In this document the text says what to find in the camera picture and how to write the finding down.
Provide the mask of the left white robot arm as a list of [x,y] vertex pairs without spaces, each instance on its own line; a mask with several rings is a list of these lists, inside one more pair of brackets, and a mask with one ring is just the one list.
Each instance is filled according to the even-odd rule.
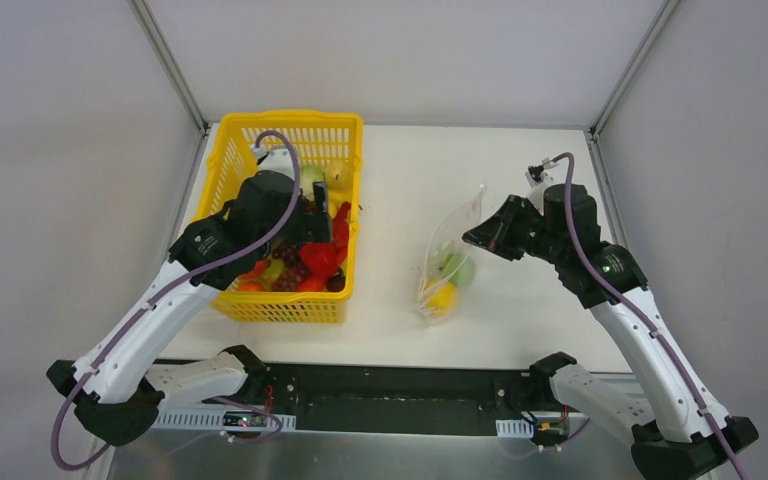
[[111,446],[143,435],[160,414],[219,396],[257,402],[264,363],[247,347],[194,363],[154,363],[182,328],[274,243],[326,241],[332,233],[325,181],[263,170],[212,215],[190,223],[152,285],[105,339],[81,358],[57,360],[46,376],[81,425]]

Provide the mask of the clear zip top bag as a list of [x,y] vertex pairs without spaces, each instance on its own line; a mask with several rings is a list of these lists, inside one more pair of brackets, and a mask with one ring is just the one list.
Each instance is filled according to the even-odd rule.
[[416,311],[426,325],[452,316],[476,277],[474,248],[462,237],[479,224],[486,190],[480,184],[469,200],[444,216],[426,245],[416,294]]

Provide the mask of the green apple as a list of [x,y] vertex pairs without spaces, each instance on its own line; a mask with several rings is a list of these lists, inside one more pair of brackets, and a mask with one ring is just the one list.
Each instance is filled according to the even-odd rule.
[[468,288],[476,276],[476,264],[467,255],[451,253],[442,264],[441,276],[457,288]]

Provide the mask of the yellow lemon fruit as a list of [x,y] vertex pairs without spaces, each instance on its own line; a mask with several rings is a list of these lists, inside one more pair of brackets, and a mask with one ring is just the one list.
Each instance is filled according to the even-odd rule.
[[460,301],[457,286],[450,282],[433,282],[423,292],[424,309],[432,316],[442,316],[456,309]]

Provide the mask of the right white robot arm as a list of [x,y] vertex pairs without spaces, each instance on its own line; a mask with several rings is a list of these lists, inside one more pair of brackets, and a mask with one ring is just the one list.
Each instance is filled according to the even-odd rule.
[[646,479],[697,479],[756,442],[753,422],[731,415],[675,345],[634,257],[602,240],[586,188],[553,185],[541,195],[540,206],[509,196],[463,241],[509,261],[531,256],[552,265],[617,345],[645,397],[629,397],[558,352],[530,366],[532,404],[585,414],[629,449]]

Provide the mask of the orange pumpkin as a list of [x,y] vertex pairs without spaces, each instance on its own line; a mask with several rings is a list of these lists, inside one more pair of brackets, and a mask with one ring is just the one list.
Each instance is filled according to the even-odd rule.
[[270,263],[271,261],[269,259],[260,260],[249,272],[241,274],[240,277],[243,279],[259,278],[270,266]]

